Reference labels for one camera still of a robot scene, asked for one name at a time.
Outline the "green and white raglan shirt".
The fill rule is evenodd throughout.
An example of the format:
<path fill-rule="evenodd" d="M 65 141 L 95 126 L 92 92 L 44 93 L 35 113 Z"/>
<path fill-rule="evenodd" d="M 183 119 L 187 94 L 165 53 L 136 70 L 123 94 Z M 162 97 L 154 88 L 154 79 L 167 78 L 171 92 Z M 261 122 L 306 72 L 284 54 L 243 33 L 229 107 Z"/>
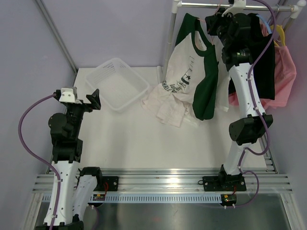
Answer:
<path fill-rule="evenodd" d="M 180 127 L 184 119 L 197 123 L 214 116 L 218 85 L 215 46 L 200 20 L 185 14 L 166 77 L 142 99 L 143 109 L 167 125 Z"/>

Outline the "white tank top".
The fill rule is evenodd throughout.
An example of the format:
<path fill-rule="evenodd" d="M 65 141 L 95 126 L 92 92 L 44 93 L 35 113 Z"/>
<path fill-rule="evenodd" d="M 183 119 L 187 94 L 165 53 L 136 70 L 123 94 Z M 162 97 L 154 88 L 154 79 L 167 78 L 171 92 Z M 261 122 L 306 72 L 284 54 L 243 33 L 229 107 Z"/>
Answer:
<path fill-rule="evenodd" d="M 217 84 L 215 108 L 227 112 L 229 110 L 228 87 L 230 76 L 220 78 Z"/>

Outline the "pink wire hanger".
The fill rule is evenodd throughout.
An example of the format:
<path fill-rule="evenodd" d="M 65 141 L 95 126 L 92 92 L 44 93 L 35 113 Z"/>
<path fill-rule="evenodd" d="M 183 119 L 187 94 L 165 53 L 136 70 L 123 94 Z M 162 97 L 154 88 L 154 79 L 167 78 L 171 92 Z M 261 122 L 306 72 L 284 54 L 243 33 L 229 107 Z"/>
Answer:
<path fill-rule="evenodd" d="M 221 4 L 222 4 L 222 0 L 219 2 L 214 14 L 212 16 L 208 16 L 207 20 L 206 19 L 201 19 L 198 18 L 197 20 L 199 20 L 200 22 L 206 23 L 207 25 L 207 33 L 208 35 L 210 35 L 210 39 L 211 39 L 211 44 L 213 45 L 213 36 L 216 36 L 216 25 L 218 22 L 218 16 L 216 15 L 217 12 L 219 11 Z"/>

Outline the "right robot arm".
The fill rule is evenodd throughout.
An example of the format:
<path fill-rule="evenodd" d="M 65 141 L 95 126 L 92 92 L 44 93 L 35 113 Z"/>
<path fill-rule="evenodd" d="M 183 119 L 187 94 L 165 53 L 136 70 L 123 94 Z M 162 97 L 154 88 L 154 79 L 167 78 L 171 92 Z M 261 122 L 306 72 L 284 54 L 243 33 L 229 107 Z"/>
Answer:
<path fill-rule="evenodd" d="M 236 89 L 240 119 L 229 125 L 232 144 L 226 162 L 217 176 L 204 176 L 202 184 L 206 192 L 246 191 L 241 168 L 245 152 L 273 122 L 260 102 L 254 81 L 254 60 L 248 47 L 251 18 L 221 8 L 205 21 L 207 33 L 217 36 L 223 44 L 222 60 Z"/>

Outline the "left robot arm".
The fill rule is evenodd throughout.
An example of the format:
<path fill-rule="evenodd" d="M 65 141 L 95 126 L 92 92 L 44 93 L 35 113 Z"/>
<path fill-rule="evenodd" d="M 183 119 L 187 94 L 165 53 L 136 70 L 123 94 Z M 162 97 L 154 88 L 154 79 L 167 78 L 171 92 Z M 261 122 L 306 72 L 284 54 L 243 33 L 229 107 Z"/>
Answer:
<path fill-rule="evenodd" d="M 55 173 L 51 199 L 44 222 L 37 230 L 82 230 L 86 207 L 106 201 L 108 192 L 118 190 L 117 176 L 104 176 L 99 167 L 80 169 L 83 141 L 79 139 L 84 113 L 101 109 L 99 90 L 86 95 L 88 103 L 77 98 L 75 87 L 55 91 L 54 98 L 66 106 L 48 121 L 52 149 L 51 169 Z"/>

